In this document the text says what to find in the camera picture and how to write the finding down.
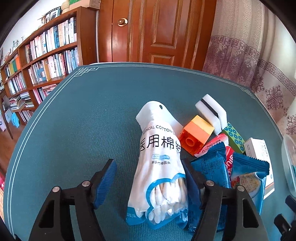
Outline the dark blue snack packet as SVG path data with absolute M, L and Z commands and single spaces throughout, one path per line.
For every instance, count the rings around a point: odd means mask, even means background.
M 204 195 L 203 184 L 212 181 L 214 185 L 230 188 L 230 178 L 225 166 L 225 155 L 219 151 L 208 152 L 192 161 L 182 159 L 185 170 L 188 194 L 188 224 L 187 229 L 194 233 L 202 216 Z

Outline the patterned curtain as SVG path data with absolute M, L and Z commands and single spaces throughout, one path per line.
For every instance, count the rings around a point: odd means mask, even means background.
M 295 137 L 295 41 L 260 1 L 217 1 L 203 71 L 249 87 Z

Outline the blue cracker snack packet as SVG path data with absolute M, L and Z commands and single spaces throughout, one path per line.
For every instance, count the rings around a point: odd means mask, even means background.
M 244 154 L 233 154 L 231 187 L 243 186 L 261 214 L 265 193 L 266 177 L 269 175 L 269 162 L 261 161 Z

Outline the clear plastic bowl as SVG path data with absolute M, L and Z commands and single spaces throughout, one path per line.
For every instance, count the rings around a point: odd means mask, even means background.
M 293 197 L 296 197 L 295 151 L 295 141 L 285 134 L 281 145 L 281 156 L 287 185 Z

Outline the white blue medicine box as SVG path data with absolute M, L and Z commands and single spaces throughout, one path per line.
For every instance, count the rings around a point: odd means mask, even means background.
M 264 191 L 264 200 L 269 197 L 275 190 L 274 188 L 274 177 L 273 177 L 273 168 L 271 165 L 271 160 L 267 145 L 265 140 L 249 138 L 244 143 L 244 148 L 246 155 L 261 161 L 267 161 L 269 163 L 269 174 L 266 177 L 265 191 Z

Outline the red balloon glue packet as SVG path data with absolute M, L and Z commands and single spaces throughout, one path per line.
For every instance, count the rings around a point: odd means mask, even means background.
M 219 134 L 218 136 L 210 140 L 210 142 L 208 142 L 206 145 L 204 145 L 201 151 L 194 154 L 194 156 L 198 158 L 204 156 L 209 151 L 219 151 L 221 155 L 223 155 L 224 152 L 224 155 L 226 156 L 224 163 L 228 175 L 231 176 L 234 150 L 229 145 L 229 138 L 227 137 L 227 135 L 224 133 Z

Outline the wooden bookshelf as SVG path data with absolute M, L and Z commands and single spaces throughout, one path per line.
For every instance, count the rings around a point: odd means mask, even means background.
M 72 9 L 34 31 L 5 61 L 4 89 L 22 125 L 70 73 L 97 61 L 97 15 Z

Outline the green dotted block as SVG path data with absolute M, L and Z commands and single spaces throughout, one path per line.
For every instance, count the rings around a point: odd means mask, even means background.
M 229 146 L 235 152 L 240 154 L 245 153 L 245 140 L 241 137 L 241 135 L 237 132 L 233 125 L 227 123 L 227 126 L 222 130 L 222 133 L 224 133 L 228 137 Z

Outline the wooden door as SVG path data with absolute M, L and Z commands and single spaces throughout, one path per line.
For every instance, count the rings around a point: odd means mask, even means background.
M 216 1 L 102 1 L 100 62 L 147 62 L 202 70 Z M 128 19 L 124 27 L 120 18 Z

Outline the brass door knob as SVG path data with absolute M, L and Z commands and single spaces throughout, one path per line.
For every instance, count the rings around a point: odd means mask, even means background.
M 119 27 L 124 27 L 127 24 L 128 24 L 128 19 L 126 19 L 126 18 L 120 18 L 120 19 L 117 20 L 117 25 Z

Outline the white black sponge eraser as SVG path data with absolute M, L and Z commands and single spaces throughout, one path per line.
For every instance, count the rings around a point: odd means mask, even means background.
M 215 135 L 219 135 L 227 126 L 227 113 L 209 94 L 203 96 L 195 107 L 204 120 L 214 127 Z

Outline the cotton swab bag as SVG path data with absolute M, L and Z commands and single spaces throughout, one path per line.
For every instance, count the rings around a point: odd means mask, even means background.
M 157 230 L 171 221 L 188 223 L 186 175 L 178 139 L 183 126 L 160 102 L 147 102 L 136 116 L 142 130 L 126 222 Z

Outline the stacked boxes on shelf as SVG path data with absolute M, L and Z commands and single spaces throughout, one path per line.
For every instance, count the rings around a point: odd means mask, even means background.
M 78 7 L 100 9 L 101 0 L 66 0 L 62 3 L 62 14 Z

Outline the orange yellow toy brick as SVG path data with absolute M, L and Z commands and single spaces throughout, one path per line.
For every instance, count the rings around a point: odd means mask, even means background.
M 201 151 L 213 131 L 214 127 L 210 123 L 196 115 L 179 135 L 181 147 L 194 156 Z

